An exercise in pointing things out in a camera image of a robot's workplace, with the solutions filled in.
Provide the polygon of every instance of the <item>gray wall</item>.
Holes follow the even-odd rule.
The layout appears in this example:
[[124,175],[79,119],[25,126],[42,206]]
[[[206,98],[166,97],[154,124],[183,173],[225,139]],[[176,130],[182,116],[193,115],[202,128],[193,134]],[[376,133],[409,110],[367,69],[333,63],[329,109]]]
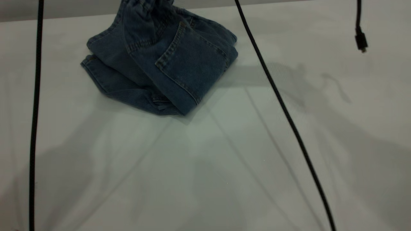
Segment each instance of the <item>gray wall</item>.
[[[121,0],[45,0],[44,18],[66,18],[115,14]],[[242,5],[289,0],[240,0]],[[175,5],[187,9],[236,5],[234,0],[175,0]],[[0,21],[37,18],[38,0],[0,0]]]

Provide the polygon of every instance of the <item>cable connector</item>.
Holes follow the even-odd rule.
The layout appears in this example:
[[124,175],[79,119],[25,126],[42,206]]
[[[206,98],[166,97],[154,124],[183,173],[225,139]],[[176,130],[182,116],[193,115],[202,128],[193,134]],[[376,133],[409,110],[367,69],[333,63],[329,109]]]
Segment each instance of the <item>cable connector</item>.
[[367,47],[368,47],[367,39],[365,38],[365,34],[361,30],[361,27],[356,28],[356,42],[357,42],[357,47],[361,52],[363,53],[367,52]]

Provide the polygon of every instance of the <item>black cable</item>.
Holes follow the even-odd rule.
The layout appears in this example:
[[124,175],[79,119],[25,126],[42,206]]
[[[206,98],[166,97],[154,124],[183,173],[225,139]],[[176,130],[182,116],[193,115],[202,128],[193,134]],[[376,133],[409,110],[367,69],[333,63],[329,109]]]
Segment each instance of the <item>black cable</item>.
[[254,50],[255,50],[256,53],[257,53],[258,59],[260,60],[261,65],[263,66],[263,69],[264,69],[264,72],[265,72],[266,75],[267,75],[268,81],[270,82],[271,87],[272,87],[272,89],[274,90],[274,93],[275,93],[275,95],[276,95],[276,97],[277,97],[277,99],[278,99],[278,102],[280,103],[281,108],[282,108],[282,110],[284,111],[284,114],[285,114],[285,116],[287,117],[287,120],[288,120],[288,122],[289,122],[289,124],[290,124],[290,126],[291,126],[291,129],[293,130],[294,135],[295,135],[296,138],[297,138],[298,144],[300,145],[300,148],[301,148],[301,151],[302,151],[302,153],[303,153],[303,155],[304,155],[305,161],[307,162],[308,168],[309,168],[309,170],[310,170],[310,172],[311,172],[311,175],[312,175],[312,177],[313,177],[313,179],[314,179],[315,185],[317,186],[318,192],[319,192],[319,194],[320,194],[320,196],[321,196],[321,199],[322,199],[322,201],[323,201],[324,208],[326,209],[327,216],[328,216],[328,220],[329,220],[329,222],[330,222],[331,230],[332,230],[332,231],[336,231],[336,229],[335,229],[335,224],[334,224],[334,218],[332,217],[331,209],[330,209],[330,207],[329,207],[329,205],[328,205],[326,195],[325,195],[325,193],[324,193],[324,191],[323,191],[323,188],[322,188],[322,186],[321,186],[320,180],[318,179],[317,173],[315,172],[315,169],[314,169],[314,167],[313,167],[313,165],[312,165],[312,163],[311,163],[311,159],[310,159],[310,157],[309,157],[309,155],[308,155],[308,152],[307,152],[307,150],[306,150],[306,148],[305,148],[305,145],[304,145],[304,143],[303,143],[303,141],[302,141],[302,139],[301,139],[300,133],[298,132],[297,127],[296,127],[296,125],[294,124],[293,119],[291,118],[290,113],[288,112],[287,107],[285,106],[285,103],[284,103],[284,101],[283,101],[283,99],[282,99],[282,97],[281,97],[281,95],[280,95],[280,92],[278,91],[278,89],[277,89],[277,87],[276,87],[276,85],[275,85],[275,83],[274,83],[274,81],[273,81],[273,79],[272,79],[272,77],[271,77],[271,74],[270,74],[270,72],[269,72],[269,70],[268,70],[268,68],[267,68],[267,66],[266,66],[266,63],[264,62],[263,56],[261,55],[260,50],[259,50],[259,48],[258,48],[258,46],[257,46],[257,43],[256,43],[256,41],[254,40],[254,37],[253,37],[253,35],[252,35],[251,31],[250,31],[250,28],[248,27],[247,20],[245,19],[244,14],[243,14],[242,9],[241,9],[241,5],[240,5],[240,3],[238,2],[238,0],[235,0],[235,1],[236,1],[236,5],[237,5],[237,8],[238,8],[238,12],[240,13],[240,17],[241,17],[242,23],[244,24],[245,30],[247,31],[248,37],[250,37],[251,43],[253,44],[253,47],[254,47]]
[[356,28],[360,27],[360,22],[361,22],[361,0],[357,0]]
[[36,166],[36,138],[37,119],[39,115],[40,74],[42,68],[42,34],[43,34],[44,0],[39,0],[37,15],[37,42],[36,42],[36,75],[34,86],[33,118],[31,123],[30,141],[30,174],[29,174],[29,231],[34,231],[35,211],[35,166]]
[[361,30],[361,0],[357,0],[357,19],[356,19],[356,42],[357,47],[363,53],[367,52],[367,39],[365,38],[365,34]]

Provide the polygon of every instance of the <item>white table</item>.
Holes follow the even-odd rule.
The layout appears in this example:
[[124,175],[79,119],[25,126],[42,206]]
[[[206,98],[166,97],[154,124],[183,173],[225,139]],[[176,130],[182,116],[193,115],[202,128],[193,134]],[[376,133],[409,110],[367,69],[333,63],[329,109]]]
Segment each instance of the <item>white table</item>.
[[[364,2],[364,55],[354,0],[243,9],[338,230],[410,230],[409,1]],[[186,118],[107,99],[80,67],[114,15],[44,21],[37,230],[329,230],[237,9],[192,11],[236,34],[239,57]],[[0,34],[0,230],[21,231],[36,21],[0,23]]]

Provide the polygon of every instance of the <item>denim fabric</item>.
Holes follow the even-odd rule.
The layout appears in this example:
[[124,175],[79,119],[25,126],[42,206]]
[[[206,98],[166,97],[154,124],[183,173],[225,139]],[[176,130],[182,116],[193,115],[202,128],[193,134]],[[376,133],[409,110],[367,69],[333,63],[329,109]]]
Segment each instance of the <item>denim fabric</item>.
[[168,0],[123,0],[81,63],[100,91],[158,115],[186,115],[237,58],[222,25]]

